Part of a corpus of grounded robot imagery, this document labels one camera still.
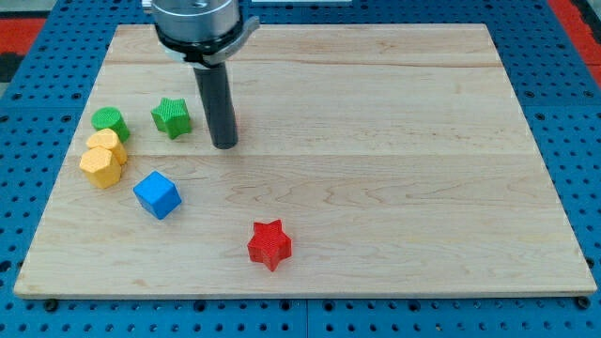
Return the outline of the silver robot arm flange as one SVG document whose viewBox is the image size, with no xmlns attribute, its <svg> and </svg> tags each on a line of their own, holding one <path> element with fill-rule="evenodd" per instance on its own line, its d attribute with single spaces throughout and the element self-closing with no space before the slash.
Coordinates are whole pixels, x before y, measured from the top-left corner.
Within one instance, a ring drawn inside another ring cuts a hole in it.
<svg viewBox="0 0 601 338">
<path fill-rule="evenodd" d="M 211 69 L 240 51 L 260 27 L 245 19 L 238 0 L 142 0 L 165 53 L 198 69 Z"/>
</svg>

